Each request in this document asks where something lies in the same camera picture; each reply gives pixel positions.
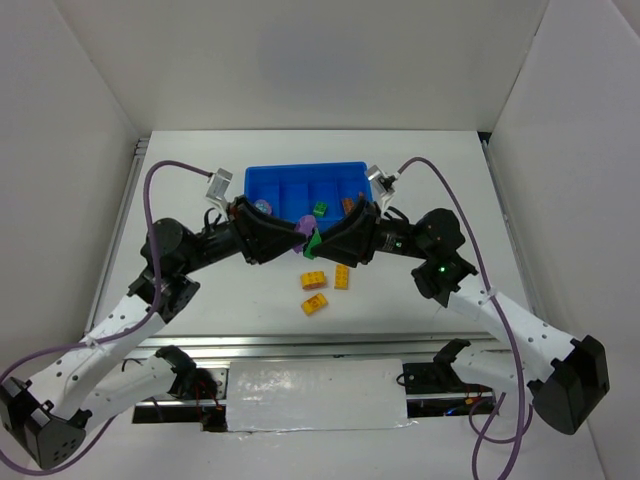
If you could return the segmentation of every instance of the white backdrop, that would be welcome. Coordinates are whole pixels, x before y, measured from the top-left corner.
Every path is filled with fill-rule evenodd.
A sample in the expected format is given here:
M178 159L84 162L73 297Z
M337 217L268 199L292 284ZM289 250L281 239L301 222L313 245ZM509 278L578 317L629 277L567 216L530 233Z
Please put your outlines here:
M490 143L547 318L607 349L589 424L611 480L640 478L638 78L640 38L611 2L554 0Z
M490 130L548 0L56 0L151 130Z

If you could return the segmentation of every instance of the white table surface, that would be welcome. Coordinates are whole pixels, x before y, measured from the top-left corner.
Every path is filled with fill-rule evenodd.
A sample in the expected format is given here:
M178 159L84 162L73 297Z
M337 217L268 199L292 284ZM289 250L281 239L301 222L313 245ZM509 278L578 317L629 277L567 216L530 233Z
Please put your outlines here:
M154 132L135 186L126 225L98 308L102 319L145 266L139 254L145 238L142 184L156 162L174 159L234 174L227 191L243 193L244 171L253 165L364 161L393 172L410 157L433 160L449 180L471 222L492 282L526 305L516 261L480 142L475 132L418 131L195 131ZM453 205L437 178L414 165L397 183L394 206L412 223L426 212ZM154 219L173 217L194 231L202 228L206 180L175 168L161 169L152 185ZM476 264L467 242L460 253ZM189 306L162 335L275 335L340 333L478 332L473 322L422 298L410 271L419 260L376 253L368 265L351 269L348 291L322 293L323 311L307 317L300 304L311 294L300 274L323 270L333 282L335 264L313 262L288 252L262 266L238 254L192 274L202 284Z

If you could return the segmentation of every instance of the purple cable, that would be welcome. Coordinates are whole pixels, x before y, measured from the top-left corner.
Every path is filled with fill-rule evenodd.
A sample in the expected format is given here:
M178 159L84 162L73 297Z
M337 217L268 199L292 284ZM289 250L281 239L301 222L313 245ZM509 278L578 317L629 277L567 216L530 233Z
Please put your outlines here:
M158 249L158 241L156 239L155 230L153 228L153 216L151 215L151 180L153 179L153 175L156 173L156 171L158 171L162 167L167 167L167 166L183 168L185 170L198 173L205 177L211 177L213 175L212 172L207 172L206 170L202 170L200 168L187 165L186 163L177 162L175 160L164 160L164 161L158 162L155 165L153 165L147 172L147 175L145 176L145 179L144 179L144 186L142 189L142 203L144 207L145 223L147 225L147 235L149 236L149 246L151 249L151 260L153 265L154 278L160 278L161 270L160 270L160 251ZM103 344L107 342L112 342L114 340L119 340L123 337L126 337L127 335L131 335L136 330L139 330L140 328L142 328L158 310L158 307L160 305L160 298L161 298L161 282L155 282L153 301L151 302L151 307L149 308L149 311L146 313L146 315L142 318L142 320L136 323L129 330L116 333L114 335L102 337L100 339L97 339L96 343ZM11 373L16 368L24 365L27 362L30 362L31 360L34 360L39 357L43 357L45 355L50 355L52 353L66 353L71 350L77 350L80 348L90 348L90 347L87 347L85 343L81 343L81 342L67 343L65 345L59 345L57 347L49 347L49 348L45 348L37 352L31 353L19 360L16 360L11 365L9 365L9 367L4 372L2 372L2 375L0 375L0 384L4 383L7 377L11 375ZM100 439L102 434L104 434L104 432L107 430L107 427L111 424L112 421L113 419L110 419L104 424L104 426L102 427L98 435L96 435L96 437L91 441L91 443L87 445L87 448L85 448L73 460L70 460L69 462L65 463L60 467L47 470L47 471L29 470L11 461L11 459L9 459L2 450L0 450L0 461L2 461L7 467L23 475L46 476L46 475L52 475L53 473L61 472L63 470L66 470L70 466L74 465L78 460L84 457L89 452L89 450L93 448L93 446Z
M471 426L471 430L476 432L478 435L480 435L480 429L478 427L476 427L475 423L473 423L473 416L475 415L476 410L478 409L478 407L480 405L484 404L484 403L487 403L488 401L489 401L488 398L483 398L481 400L478 400L476 403L473 404L473 406L471 407L471 410L469 410L469 416L467 417L469 419L469 425ZM527 423L524 424L524 433L527 433L527 431L529 430L529 427L531 426L531 422L532 421L533 421L533 408L531 408L531 405L529 405L529 416L527 417ZM509 438L491 438L491 437L485 435L484 439L489 443L495 443L495 444L498 444L498 445L507 445L509 443L513 443L515 441L516 437L513 436L513 437L509 437Z
M423 157L414 157L407 160L398 169L398 174L402 174L402 172L404 172L410 165L417 162L424 163L433 171L433 173L436 174L436 176L444 186L445 190L449 194L449 197L451 197L451 200L453 201L453 204L455 205L456 210L458 211L458 215L460 215L460 219L462 220L462 223L464 223L464 227L467 230L467 233L469 234L469 240L471 240L473 251L475 252L476 259L478 260L478 268L480 269L480 275L482 277L482 281L484 283L485 289L487 292L491 291L491 283L489 282L489 275L487 273L487 268L484 264L484 260L482 259L482 254L480 253L480 247L478 246L476 237L473 234L471 225L469 224L469 221L467 220L467 217L464 214L464 211L462 210L462 206L460 206L460 202L458 201L458 198L456 197L455 193L453 193L453 190L449 186L449 183L444 178L442 173L440 173L440 170L438 170L438 168L430 160L427 160L426 158L423 158ZM518 459L518 454L520 453L520 447L522 445L522 437L524 435L524 422L525 422L524 421L524 416L525 416L524 387L525 385L524 385L524 374L522 373L522 369L523 369L522 359L520 357L520 352L518 351L518 344L516 342L515 336L513 335L513 331L511 330L511 326L509 325L509 321L507 320L507 316L505 315L504 310L502 310L502 306L500 305L500 302L495 296L491 297L491 303L493 304L496 311L498 312L498 316L500 317L500 320L502 321L502 325L504 326L504 329L507 333L509 344L513 352L513 361L516 366L516 376L518 380L518 419L516 421L516 433L514 435L513 447L511 448L511 455L509 455L509 460L507 461L507 464L505 465L504 470L502 471L500 476L498 476L498 480L505 480L513 470L514 465L516 464L516 460ZM485 435L487 433L487 430L489 429L489 426L491 425L491 422L493 422L493 419L498 414L500 405L502 405L502 400L504 400L504 395L500 397L500 400L496 405L497 408L495 408L493 412L491 412L491 415L489 415L487 422L485 423L484 427L480 431L480 434L478 435L478 438L476 440L476 444L473 449L473 456L471 459L471 470L473 472L474 480L479 480L477 463L478 463L478 452L480 451L480 446L482 445L482 441L485 439Z

